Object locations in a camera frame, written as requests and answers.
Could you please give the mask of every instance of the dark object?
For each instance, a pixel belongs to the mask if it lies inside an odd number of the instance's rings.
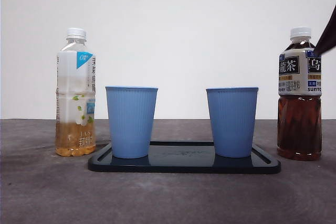
[[[331,18],[316,44],[315,55],[321,55],[336,46],[336,6],[332,12]]]
[[[300,161],[318,160],[322,149],[320,96],[281,96],[278,108],[278,154]]]
[[[148,156],[133,159],[113,157],[108,144],[89,159],[88,168],[95,172],[274,174],[281,171],[281,164],[256,145],[249,157],[229,158],[216,155],[213,142],[151,142]]]

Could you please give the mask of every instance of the amber liquid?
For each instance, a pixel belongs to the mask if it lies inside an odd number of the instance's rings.
[[[94,122],[85,126],[76,123],[56,123],[56,153],[63,157],[82,156],[96,149]]]
[[[321,99],[319,96],[285,95],[278,102],[278,154],[313,161],[321,156]]]

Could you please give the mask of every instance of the plastic tray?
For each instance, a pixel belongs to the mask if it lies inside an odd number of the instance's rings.
[[[136,173],[231,173],[274,174],[281,163],[253,145],[251,156],[222,157],[215,154],[213,142],[151,142],[146,157],[124,159],[112,156],[111,144],[88,161],[95,172]]]

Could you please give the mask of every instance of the plastic bottle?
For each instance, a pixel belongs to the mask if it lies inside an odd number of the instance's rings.
[[[57,53],[55,148],[61,156],[81,156],[96,148],[96,58],[85,46],[83,29],[69,28],[67,40]]]
[[[312,161],[321,156],[321,56],[314,54],[311,29],[291,30],[279,58],[278,154]]]

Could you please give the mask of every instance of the ribbed cup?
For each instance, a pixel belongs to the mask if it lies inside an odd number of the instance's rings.
[[[113,156],[148,155],[158,88],[106,86]]]
[[[257,87],[206,89],[216,154],[251,154],[256,116]]]

